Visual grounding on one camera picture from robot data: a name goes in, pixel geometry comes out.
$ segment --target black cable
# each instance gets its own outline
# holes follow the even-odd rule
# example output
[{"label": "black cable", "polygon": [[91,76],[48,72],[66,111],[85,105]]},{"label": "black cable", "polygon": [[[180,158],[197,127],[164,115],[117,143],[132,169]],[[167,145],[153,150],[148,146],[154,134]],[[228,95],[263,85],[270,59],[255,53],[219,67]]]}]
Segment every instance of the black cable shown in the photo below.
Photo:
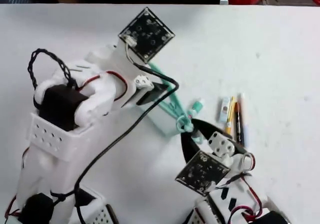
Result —
[{"label": "black cable", "polygon": [[76,207],[76,211],[78,213],[78,216],[79,216],[79,220],[80,220],[80,223],[81,224],[86,224],[83,216],[82,216],[82,213],[81,213],[81,209],[80,209],[80,206],[79,206],[79,190],[80,190],[80,182],[82,181],[82,179],[84,178],[84,176],[87,174],[87,172],[91,169],[91,167],[101,158],[103,157],[112,147],[114,147],[119,141],[121,141],[123,138],[125,138],[142,120],[143,118],[145,118],[145,116],[155,107],[157,106],[161,101],[163,101],[166,97],[168,97],[169,95],[171,95],[172,93],[174,93],[178,88],[179,88],[179,84],[177,83],[177,81],[175,81],[174,79],[166,76],[166,75],[163,75],[161,73],[158,73],[152,69],[149,69],[145,66],[142,66],[142,65],[138,65],[137,63],[134,63],[134,65],[144,71],[144,72],[147,72],[151,75],[155,75],[161,79],[164,79],[164,80],[167,80],[168,82],[172,83],[175,85],[175,87],[168,91],[166,94],[164,94],[161,98],[159,98],[157,101],[155,101],[149,108],[147,108],[144,113],[135,121],[135,123],[129,127],[128,130],[126,130],[121,136],[119,136],[117,139],[115,139],[110,145],[108,145],[103,151],[101,151],[90,163],[89,165],[84,169],[84,171],[82,172],[82,174],[79,176],[79,178],[77,179],[77,181],[75,182],[75,188],[74,188],[74,198],[75,198],[75,207]]},{"label": "black cable", "polygon": [[46,49],[37,49],[32,52],[31,59],[29,61],[29,65],[28,65],[28,72],[30,74],[30,78],[32,80],[32,85],[33,85],[34,89],[36,89],[37,85],[38,85],[37,80],[35,78],[35,75],[33,73],[34,72],[33,71],[34,70],[34,62],[35,62],[36,57],[40,53],[44,53],[46,55],[49,55],[53,60],[55,60],[59,64],[61,70],[63,71],[65,78],[68,80],[68,84],[67,84],[68,87],[75,87],[77,85],[76,81],[71,77],[70,69],[66,66],[66,64],[57,55],[55,55],[52,52],[49,52]]}]

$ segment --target pencil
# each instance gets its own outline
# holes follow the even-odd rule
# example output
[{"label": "pencil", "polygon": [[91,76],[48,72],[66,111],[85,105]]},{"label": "pencil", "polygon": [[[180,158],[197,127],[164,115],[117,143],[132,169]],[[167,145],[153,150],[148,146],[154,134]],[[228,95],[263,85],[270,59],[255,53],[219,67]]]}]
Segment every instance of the pencil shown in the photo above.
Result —
[{"label": "pencil", "polygon": [[241,124],[240,124],[240,104],[238,102],[235,103],[235,129],[236,129],[236,141],[239,143],[239,144],[242,144],[242,139],[241,139]]},{"label": "pencil", "polygon": [[231,133],[231,126],[232,126],[232,120],[234,118],[234,107],[235,107],[235,97],[232,96],[231,101],[230,101],[230,108],[229,108],[229,113],[228,113],[228,118],[227,118],[227,126],[225,128],[226,133],[230,134]]}]

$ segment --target white table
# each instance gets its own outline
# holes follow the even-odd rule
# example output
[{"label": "white table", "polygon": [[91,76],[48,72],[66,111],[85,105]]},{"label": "white table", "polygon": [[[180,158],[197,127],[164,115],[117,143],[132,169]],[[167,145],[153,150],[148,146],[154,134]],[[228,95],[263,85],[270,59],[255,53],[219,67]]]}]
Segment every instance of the white table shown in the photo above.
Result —
[{"label": "white table", "polygon": [[[0,209],[16,191],[33,109],[31,52],[46,48],[65,61],[117,43],[144,6],[0,6]],[[150,6],[176,37],[153,59],[176,78],[184,104],[206,101],[199,118],[216,123],[221,96],[247,96],[254,175],[296,223],[320,221],[320,9]],[[56,63],[39,56],[38,79]],[[138,117],[112,115],[107,145]],[[174,181],[184,166],[179,137],[168,140],[148,120],[101,159],[84,183],[102,192],[120,223],[181,223],[198,196]]]}]

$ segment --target white connector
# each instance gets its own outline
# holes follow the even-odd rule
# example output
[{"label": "white connector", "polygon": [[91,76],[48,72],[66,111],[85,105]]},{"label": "white connector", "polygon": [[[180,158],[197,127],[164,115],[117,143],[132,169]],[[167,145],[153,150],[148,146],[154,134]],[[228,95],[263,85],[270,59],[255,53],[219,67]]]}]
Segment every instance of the white connector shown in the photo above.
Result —
[{"label": "white connector", "polygon": [[129,36],[129,35],[126,35],[126,36],[125,36],[125,42],[126,42],[131,48],[135,47],[136,44],[137,44],[136,40],[135,40],[133,37]]},{"label": "white connector", "polygon": [[138,89],[146,88],[148,91],[154,88],[153,83],[145,75],[138,75],[134,79],[135,85]]}]

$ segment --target red wire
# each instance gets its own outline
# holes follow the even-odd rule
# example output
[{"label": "red wire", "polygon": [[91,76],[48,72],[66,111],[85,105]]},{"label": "red wire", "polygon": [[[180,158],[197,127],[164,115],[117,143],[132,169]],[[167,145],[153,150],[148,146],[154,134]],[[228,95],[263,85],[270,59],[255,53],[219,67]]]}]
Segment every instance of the red wire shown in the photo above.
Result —
[{"label": "red wire", "polygon": [[256,162],[255,162],[255,161],[256,161],[256,160],[255,160],[256,158],[255,158],[255,156],[254,156],[252,153],[251,153],[251,156],[252,156],[252,168],[251,168],[251,170],[253,170],[253,169],[255,168],[255,166],[256,166],[256,164],[255,164],[255,163],[256,163]]},{"label": "red wire", "polygon": [[230,217],[229,217],[229,220],[228,220],[228,223],[227,224],[231,224],[231,218],[232,216],[238,211],[238,210],[241,210],[241,209],[245,209],[249,212],[249,214],[246,214],[246,213],[243,213],[244,215],[244,218],[246,219],[246,221],[254,221],[257,217],[261,216],[262,215],[262,202],[260,200],[260,198],[258,197],[258,195],[256,194],[256,192],[252,189],[252,187],[248,184],[248,182],[245,180],[245,178],[242,176],[241,179],[247,184],[247,186],[249,187],[249,190],[250,192],[252,193],[252,195],[255,197],[255,199],[257,200],[258,204],[259,204],[259,212],[258,214],[254,214],[253,210],[249,207],[249,206],[246,206],[246,205],[239,205],[235,208],[232,209],[231,211],[231,214],[230,214]]},{"label": "red wire", "polygon": [[252,195],[255,197],[255,199],[257,200],[258,204],[259,204],[259,212],[257,215],[246,215],[245,214],[245,219],[248,221],[253,221],[255,220],[257,217],[262,215],[262,202],[260,200],[260,198],[258,197],[258,195],[256,194],[256,192],[252,189],[252,187],[248,184],[248,182],[245,180],[244,177],[241,177],[241,179],[247,184],[247,186],[249,187],[250,192],[252,193]]},{"label": "red wire", "polygon": [[242,209],[247,210],[249,213],[252,213],[252,214],[254,213],[253,210],[252,210],[249,206],[247,206],[247,205],[239,205],[239,206],[237,206],[237,207],[235,207],[235,208],[232,209],[231,214],[230,214],[230,217],[229,217],[229,220],[228,220],[228,224],[231,224],[231,218],[232,218],[232,216],[233,216],[238,210],[242,210]]},{"label": "red wire", "polygon": [[78,91],[81,91],[88,83],[90,83],[91,81],[96,80],[96,79],[98,79],[98,78],[100,78],[100,75],[96,75],[96,76],[94,76],[94,77],[86,80],[86,81],[84,82],[84,84],[83,84],[81,87],[78,88]]},{"label": "red wire", "polygon": [[[27,149],[25,149],[25,151],[23,152],[23,154],[22,154],[22,159],[23,159],[23,157],[26,155],[26,153],[27,153],[28,151],[29,151],[29,147],[28,147]],[[13,211],[13,212],[10,213],[10,211],[11,211],[11,209],[12,209],[12,206],[13,206],[13,203],[15,202],[15,200],[16,200],[16,198],[17,198],[16,196],[17,196],[17,195],[15,195],[15,196],[12,198],[12,200],[10,201],[10,203],[9,203],[9,205],[8,205],[6,211],[5,211],[5,219],[8,219],[10,215],[15,215],[15,214],[17,214],[16,212],[19,210],[19,209],[17,209],[17,210],[15,210],[15,211]]]},{"label": "red wire", "polygon": [[[120,74],[118,74],[117,72],[115,72],[115,71],[106,71],[106,73],[116,76],[116,77],[117,77],[118,79],[120,79],[120,80],[124,83],[124,85],[125,85],[125,90],[124,90],[124,92],[123,92],[121,95],[119,95],[118,97],[116,97],[116,98],[114,99],[114,101],[116,101],[116,100],[122,98],[122,97],[126,94],[126,92],[127,92],[127,90],[128,90],[128,84],[127,84],[126,80],[124,79],[124,77],[122,77],[122,76],[121,76]],[[78,88],[78,91],[81,91],[87,84],[89,84],[91,81],[96,80],[96,79],[98,79],[98,78],[100,78],[100,75],[96,75],[96,76],[94,76],[94,77],[86,80],[86,81],[84,82],[84,84],[83,84],[80,88]]]},{"label": "red wire", "polygon": [[120,80],[124,83],[124,85],[125,85],[125,90],[124,90],[124,92],[123,92],[121,95],[119,95],[118,97],[116,97],[116,98],[114,99],[114,101],[116,101],[116,100],[118,100],[118,99],[121,99],[121,98],[126,94],[126,92],[127,92],[127,90],[128,90],[128,84],[127,84],[126,80],[125,80],[120,74],[118,74],[117,72],[107,71],[107,73],[116,76],[118,79],[120,79]]},{"label": "red wire", "polygon": [[12,198],[12,200],[10,201],[10,203],[9,203],[9,205],[8,205],[7,210],[5,211],[5,219],[8,219],[9,216],[10,216],[11,208],[12,208],[13,203],[15,202],[15,200],[16,200],[16,198],[17,198],[16,196],[17,196],[17,195],[15,195],[15,196]]},{"label": "red wire", "polygon": [[20,216],[20,213],[18,212],[18,210],[20,210],[20,209],[16,209],[16,210],[14,210],[13,212],[11,212],[10,214],[9,214],[9,216],[10,215],[12,215],[12,216]]},{"label": "red wire", "polygon": [[25,149],[25,151],[23,152],[22,158],[25,156],[25,154],[28,152],[28,150],[29,150],[29,147],[27,149]]}]

